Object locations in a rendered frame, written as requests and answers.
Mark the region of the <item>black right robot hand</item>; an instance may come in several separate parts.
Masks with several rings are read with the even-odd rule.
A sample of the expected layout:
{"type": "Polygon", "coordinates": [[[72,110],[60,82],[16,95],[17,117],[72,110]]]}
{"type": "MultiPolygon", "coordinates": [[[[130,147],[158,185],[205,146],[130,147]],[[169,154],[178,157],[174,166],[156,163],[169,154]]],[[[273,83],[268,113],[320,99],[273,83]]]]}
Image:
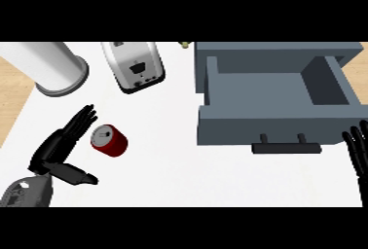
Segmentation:
{"type": "Polygon", "coordinates": [[[341,138],[356,172],[362,206],[368,207],[368,122],[362,120],[359,126],[341,133],[341,138]]]}

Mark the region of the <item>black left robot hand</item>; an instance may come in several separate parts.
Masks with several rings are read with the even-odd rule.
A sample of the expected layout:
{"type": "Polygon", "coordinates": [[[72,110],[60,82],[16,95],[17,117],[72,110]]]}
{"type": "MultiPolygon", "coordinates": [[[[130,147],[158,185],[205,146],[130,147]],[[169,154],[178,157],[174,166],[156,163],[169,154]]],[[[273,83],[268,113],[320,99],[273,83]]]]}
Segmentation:
{"type": "Polygon", "coordinates": [[[93,105],[85,105],[70,118],[63,128],[59,128],[38,146],[28,165],[28,170],[36,175],[50,174],[70,185],[97,184],[97,178],[79,168],[65,163],[76,142],[96,121],[93,105]]]}

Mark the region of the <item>red can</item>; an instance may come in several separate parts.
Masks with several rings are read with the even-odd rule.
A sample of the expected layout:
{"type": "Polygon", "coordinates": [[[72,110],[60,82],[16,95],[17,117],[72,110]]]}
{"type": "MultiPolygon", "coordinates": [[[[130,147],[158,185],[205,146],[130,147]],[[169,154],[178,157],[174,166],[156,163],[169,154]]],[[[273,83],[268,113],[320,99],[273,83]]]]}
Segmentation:
{"type": "Polygon", "coordinates": [[[90,145],[101,154],[115,158],[128,148],[128,139],[110,124],[104,124],[91,132],[90,145]]]}

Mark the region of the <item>grey drawer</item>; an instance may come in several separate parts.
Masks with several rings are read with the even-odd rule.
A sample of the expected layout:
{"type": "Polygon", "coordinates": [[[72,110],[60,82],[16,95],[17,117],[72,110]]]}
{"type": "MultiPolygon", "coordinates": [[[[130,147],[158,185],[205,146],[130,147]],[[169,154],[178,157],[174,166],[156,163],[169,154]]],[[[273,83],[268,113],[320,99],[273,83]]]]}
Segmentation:
{"type": "Polygon", "coordinates": [[[206,58],[203,105],[198,111],[199,145],[249,145],[266,135],[294,143],[297,135],[319,144],[341,142],[341,133],[368,120],[336,60],[311,59],[298,73],[224,74],[206,58]]]}

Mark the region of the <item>white cylindrical container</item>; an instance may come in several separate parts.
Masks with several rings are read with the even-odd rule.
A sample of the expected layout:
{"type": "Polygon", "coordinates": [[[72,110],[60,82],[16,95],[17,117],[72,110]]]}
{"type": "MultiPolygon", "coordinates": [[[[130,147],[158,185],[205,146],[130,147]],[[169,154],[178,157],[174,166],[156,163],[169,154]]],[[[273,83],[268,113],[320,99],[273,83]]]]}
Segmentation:
{"type": "Polygon", "coordinates": [[[88,65],[63,42],[0,42],[0,56],[50,97],[72,93],[85,81],[88,65]]]}

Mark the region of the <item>silver black appliance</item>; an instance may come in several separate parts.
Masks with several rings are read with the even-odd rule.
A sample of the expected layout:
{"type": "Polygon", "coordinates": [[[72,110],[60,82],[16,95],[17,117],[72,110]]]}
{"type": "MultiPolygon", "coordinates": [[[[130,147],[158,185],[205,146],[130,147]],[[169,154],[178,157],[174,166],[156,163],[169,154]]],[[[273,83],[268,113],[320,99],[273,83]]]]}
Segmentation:
{"type": "Polygon", "coordinates": [[[161,83],[165,69],[153,42],[101,42],[106,61],[122,93],[161,83]]]}

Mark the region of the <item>grey cabinet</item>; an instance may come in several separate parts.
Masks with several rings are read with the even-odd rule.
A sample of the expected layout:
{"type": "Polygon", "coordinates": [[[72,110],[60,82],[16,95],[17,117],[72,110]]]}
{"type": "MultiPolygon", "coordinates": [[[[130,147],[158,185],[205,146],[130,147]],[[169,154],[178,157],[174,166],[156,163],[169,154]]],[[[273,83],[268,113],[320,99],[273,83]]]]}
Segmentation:
{"type": "Polygon", "coordinates": [[[220,73],[298,73],[316,56],[331,56],[344,67],[362,51],[359,42],[195,42],[195,92],[203,92],[209,56],[220,73]]]}

